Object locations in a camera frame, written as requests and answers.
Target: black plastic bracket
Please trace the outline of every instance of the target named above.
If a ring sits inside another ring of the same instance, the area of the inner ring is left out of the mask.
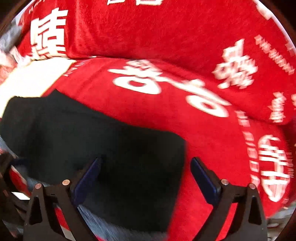
[[[64,180],[59,185],[48,187],[37,184],[29,202],[23,240],[68,241],[55,214],[55,208],[58,206],[75,240],[97,241],[77,206],[84,201],[100,172],[100,167],[101,159],[97,158],[79,172],[72,182]]]
[[[238,203],[232,224],[224,241],[266,241],[267,224],[259,193],[254,184],[240,187],[226,179],[219,180],[199,158],[191,160],[191,172],[206,201],[213,205],[208,219],[194,241],[215,241],[232,203]]]
[[[8,223],[23,226],[28,203],[13,195],[7,185],[10,180],[8,171],[13,161],[14,158],[9,153],[0,155],[0,218]]]

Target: metal rivet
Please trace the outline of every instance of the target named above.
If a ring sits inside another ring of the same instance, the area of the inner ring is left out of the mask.
[[[6,197],[8,197],[8,192],[6,190],[3,190],[3,193]]]
[[[63,184],[64,186],[67,186],[67,185],[70,184],[70,180],[68,180],[68,179],[63,180],[62,184]]]
[[[229,181],[227,179],[222,179],[221,183],[225,186],[227,186],[229,184]]]
[[[42,184],[41,183],[37,183],[36,185],[35,185],[35,188],[36,189],[39,189],[39,188],[41,188],[42,187]]]
[[[253,183],[250,183],[250,184],[249,184],[249,187],[250,187],[251,189],[253,189],[253,190],[256,189],[256,186],[255,186],[255,184],[253,184]]]

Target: black cloth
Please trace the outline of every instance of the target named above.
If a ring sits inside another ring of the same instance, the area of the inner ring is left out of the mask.
[[[180,185],[185,141],[165,131],[125,124],[61,94],[13,97],[0,134],[29,177],[71,179],[106,156],[84,206],[105,221],[137,231],[166,231]]]

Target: red fabric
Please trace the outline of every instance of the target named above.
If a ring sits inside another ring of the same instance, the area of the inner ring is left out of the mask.
[[[25,193],[27,196],[31,196],[31,193],[29,192],[29,190],[27,188],[27,184],[22,181],[21,176],[18,172],[15,172],[12,169],[10,169],[9,176],[10,176],[12,183],[15,185],[15,187],[19,191]]]
[[[57,218],[58,218],[58,221],[59,221],[60,225],[63,226],[64,228],[70,230],[69,226],[68,226],[68,224],[67,224],[67,222],[66,222],[66,220],[64,218],[62,210],[57,207],[57,208],[55,208],[55,213],[57,215]]]
[[[224,62],[223,49],[244,39],[243,55],[255,60],[258,67],[252,74],[254,82],[245,89],[230,86],[217,93],[250,117],[272,123],[268,106],[274,92],[283,92],[287,100],[282,123],[291,120],[294,74],[282,70],[254,38],[261,35],[291,66],[296,66],[295,57],[287,51],[287,41],[274,21],[266,20],[251,0],[164,0],[159,6],[137,6],[136,0],[109,5],[107,0],[36,0],[24,13],[24,37],[19,46],[23,55],[31,52],[31,21],[41,20],[55,8],[68,10],[66,17],[59,17],[66,19],[66,25],[57,28],[65,30],[69,58],[162,59],[212,77],[216,65]],[[214,80],[216,85],[222,82]]]
[[[264,151],[260,145],[268,141],[278,150],[289,151],[281,129],[270,120],[272,110],[269,106],[276,99],[275,93],[282,93],[285,117],[280,124],[292,119],[291,95],[296,93],[295,74],[293,68],[289,75],[279,67],[276,59],[264,52],[264,47],[276,49],[291,66],[296,66],[296,61],[287,51],[282,32],[272,19],[266,20],[257,11],[255,3],[251,0],[189,0],[186,3],[164,0],[160,6],[137,6],[135,0],[109,5],[107,0],[36,0],[23,18],[23,39],[18,47],[23,55],[29,54],[32,48],[31,21],[43,19],[55,8],[68,10],[66,17],[59,17],[66,19],[65,26],[58,28],[65,30],[65,49],[69,58],[97,55],[150,59],[161,72],[158,77],[170,79],[169,82],[152,80],[160,89],[159,93],[133,91],[115,84],[116,78],[131,75],[109,71],[117,69],[122,72],[124,66],[129,66],[128,60],[89,58],[73,64],[46,93],[57,88],[120,121],[172,131],[187,141],[186,164],[168,240],[192,240],[211,211],[190,173],[189,161],[194,156],[199,156],[219,178],[227,178],[233,184],[247,185],[251,182],[250,175],[259,178],[258,190],[266,216],[287,202],[293,179],[279,201],[270,200],[261,184],[266,178],[261,176],[261,172],[275,171],[274,163],[259,161],[256,156],[251,159],[250,148],[255,148],[258,154]],[[224,79],[216,79],[212,72],[217,64],[225,62],[223,50],[235,46],[241,39],[244,39],[242,56],[248,55],[258,68],[252,74],[254,82],[243,89],[237,85],[220,89],[218,85]],[[129,85],[148,85],[134,81],[136,74],[132,76],[133,82]],[[148,80],[143,79],[149,77],[137,76],[144,82]],[[228,116],[218,117],[200,110],[213,108],[206,101],[200,109],[188,103],[187,97],[192,95],[210,102],[213,100],[181,89],[180,84],[184,80],[195,79],[204,83],[201,87],[201,82],[191,82],[199,85],[198,89],[202,88],[203,94],[211,91],[211,98],[215,98],[214,93],[231,103],[222,105]],[[239,110],[250,118],[245,119],[241,112],[235,112]],[[249,127],[243,126],[246,121]],[[247,140],[246,133],[252,133],[252,141]],[[250,160],[259,162],[258,171],[250,169]],[[293,167],[282,168],[282,173],[287,175]],[[234,208],[219,238],[225,236]]]
[[[190,159],[193,156],[199,156],[219,178],[227,178],[236,185],[247,185],[251,181],[250,174],[258,175],[258,173],[250,170],[248,145],[242,131],[253,134],[253,143],[256,145],[257,152],[260,150],[257,146],[258,141],[264,135],[278,137],[280,141],[274,142],[273,145],[287,151],[283,133],[275,125],[252,119],[249,119],[250,127],[245,129],[238,123],[235,113],[238,108],[234,105],[224,106],[229,113],[227,118],[197,110],[186,102],[188,92],[169,83],[158,82],[161,93],[153,95],[116,86],[114,79],[125,75],[111,73],[109,70],[123,69],[127,66],[126,62],[127,60],[124,59],[109,58],[91,58],[77,62],[45,95],[57,88],[90,108],[120,121],[136,126],[172,131],[184,138],[187,141],[187,158],[179,198],[169,228],[169,240],[192,240],[209,215],[211,206],[206,204],[190,173]],[[206,89],[216,88],[213,78],[180,71],[179,68],[163,62],[156,61],[154,64],[163,71],[162,77],[168,77],[178,83],[184,79],[200,79],[205,83]],[[284,173],[288,173],[287,168],[284,167]],[[261,161],[261,170],[274,171],[273,163]],[[288,185],[281,200],[273,202],[259,186],[267,216],[282,207],[282,200],[287,197],[289,189]],[[234,208],[230,212],[230,218],[220,238],[225,236],[233,212]]]
[[[289,144],[289,153],[291,154],[289,158],[291,158],[295,166],[295,161],[296,161],[296,116],[295,115],[293,117],[293,120],[289,124],[283,126],[283,132]],[[292,179],[291,186],[294,188],[291,189],[289,193],[289,198],[287,200],[287,203],[285,203],[285,207],[289,207],[290,204],[296,200],[296,188],[295,188],[296,179],[295,178]]]

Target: red blanket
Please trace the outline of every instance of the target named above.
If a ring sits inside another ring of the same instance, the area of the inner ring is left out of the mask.
[[[79,60],[53,88],[187,141],[169,240],[192,240],[211,210],[191,176],[193,156],[233,184],[255,183],[266,216],[288,201],[293,164],[278,125],[292,119],[296,61],[255,3],[38,0],[22,21],[18,48],[32,59],[150,59]]]

